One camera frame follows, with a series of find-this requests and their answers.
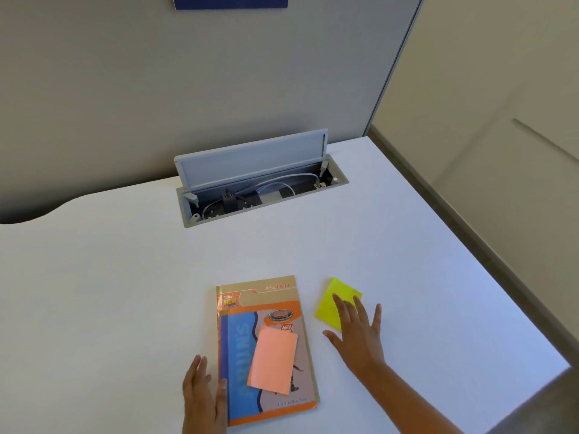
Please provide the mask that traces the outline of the orange and blue notebook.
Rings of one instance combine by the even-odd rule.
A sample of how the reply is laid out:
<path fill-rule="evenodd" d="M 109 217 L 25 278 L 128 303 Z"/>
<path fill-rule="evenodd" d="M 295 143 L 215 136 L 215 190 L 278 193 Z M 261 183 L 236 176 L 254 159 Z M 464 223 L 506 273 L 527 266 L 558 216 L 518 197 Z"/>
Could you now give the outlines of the orange and blue notebook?
<path fill-rule="evenodd" d="M 216 299 L 218 378 L 228 381 L 229 426 L 316 409 L 320 395 L 295 276 L 218 285 Z M 247 386 L 261 326 L 298 335 L 288 396 Z"/>

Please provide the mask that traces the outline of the pink sticky note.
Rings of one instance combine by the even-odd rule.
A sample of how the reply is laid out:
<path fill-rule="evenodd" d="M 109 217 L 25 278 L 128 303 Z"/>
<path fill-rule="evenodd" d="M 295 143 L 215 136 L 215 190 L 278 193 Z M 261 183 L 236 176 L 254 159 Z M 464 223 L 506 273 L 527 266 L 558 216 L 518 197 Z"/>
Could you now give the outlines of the pink sticky note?
<path fill-rule="evenodd" d="M 247 386 L 288 396 L 298 343 L 296 333 L 261 326 L 247 379 Z"/>

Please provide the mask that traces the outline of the yellow sticky note pad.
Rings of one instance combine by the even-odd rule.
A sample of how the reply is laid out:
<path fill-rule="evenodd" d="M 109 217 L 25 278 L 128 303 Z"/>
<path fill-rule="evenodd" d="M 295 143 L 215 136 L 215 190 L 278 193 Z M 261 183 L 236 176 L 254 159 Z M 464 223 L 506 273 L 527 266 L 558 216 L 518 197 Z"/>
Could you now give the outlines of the yellow sticky note pad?
<path fill-rule="evenodd" d="M 354 304 L 354 296 L 361 299 L 363 294 L 336 277 L 333 277 L 329 281 L 329 285 L 316 309 L 315 317 L 341 333 L 341 321 L 334 301 L 334 294 L 336 294 L 341 300 L 348 301 L 351 304 Z"/>

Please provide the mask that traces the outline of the person's right forearm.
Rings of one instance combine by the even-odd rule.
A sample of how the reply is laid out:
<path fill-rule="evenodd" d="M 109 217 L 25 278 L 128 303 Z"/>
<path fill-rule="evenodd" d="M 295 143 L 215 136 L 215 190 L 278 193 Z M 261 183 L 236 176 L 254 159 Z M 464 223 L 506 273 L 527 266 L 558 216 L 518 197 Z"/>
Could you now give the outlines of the person's right forearm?
<path fill-rule="evenodd" d="M 400 434 L 464 434 L 388 365 L 366 367 L 358 379 Z"/>

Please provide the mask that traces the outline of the person's right hand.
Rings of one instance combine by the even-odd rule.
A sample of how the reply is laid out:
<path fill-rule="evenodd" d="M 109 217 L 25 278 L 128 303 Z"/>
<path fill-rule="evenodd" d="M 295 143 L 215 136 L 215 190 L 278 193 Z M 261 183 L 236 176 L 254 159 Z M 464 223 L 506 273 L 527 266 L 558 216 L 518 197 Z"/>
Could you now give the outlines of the person's right hand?
<path fill-rule="evenodd" d="M 340 339 L 344 342 L 343 355 L 340 356 L 347 368 L 360 382 L 372 380 L 380 374 L 386 365 L 381 344 L 381 304 L 377 304 L 370 320 L 371 327 L 366 328 L 358 321 L 354 304 L 341 300 L 334 294 L 341 321 Z"/>

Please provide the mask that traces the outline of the blue wall sign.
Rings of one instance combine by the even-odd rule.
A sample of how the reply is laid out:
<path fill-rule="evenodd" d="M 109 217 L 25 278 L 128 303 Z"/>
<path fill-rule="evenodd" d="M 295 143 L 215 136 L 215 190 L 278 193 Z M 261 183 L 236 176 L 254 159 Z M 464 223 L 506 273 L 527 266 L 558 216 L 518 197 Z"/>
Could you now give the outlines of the blue wall sign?
<path fill-rule="evenodd" d="M 288 0 L 173 0 L 178 11 L 287 8 Z"/>

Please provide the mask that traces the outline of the person's left hand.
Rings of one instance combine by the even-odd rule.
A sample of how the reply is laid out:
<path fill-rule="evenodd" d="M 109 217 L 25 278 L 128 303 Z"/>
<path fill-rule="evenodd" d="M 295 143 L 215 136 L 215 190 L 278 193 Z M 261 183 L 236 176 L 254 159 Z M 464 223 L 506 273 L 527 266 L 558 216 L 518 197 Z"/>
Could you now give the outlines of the person's left hand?
<path fill-rule="evenodd" d="M 229 416 L 215 411 L 215 395 L 207 374 L 207 357 L 196 355 L 182 383 L 184 420 L 182 434 L 227 434 Z"/>

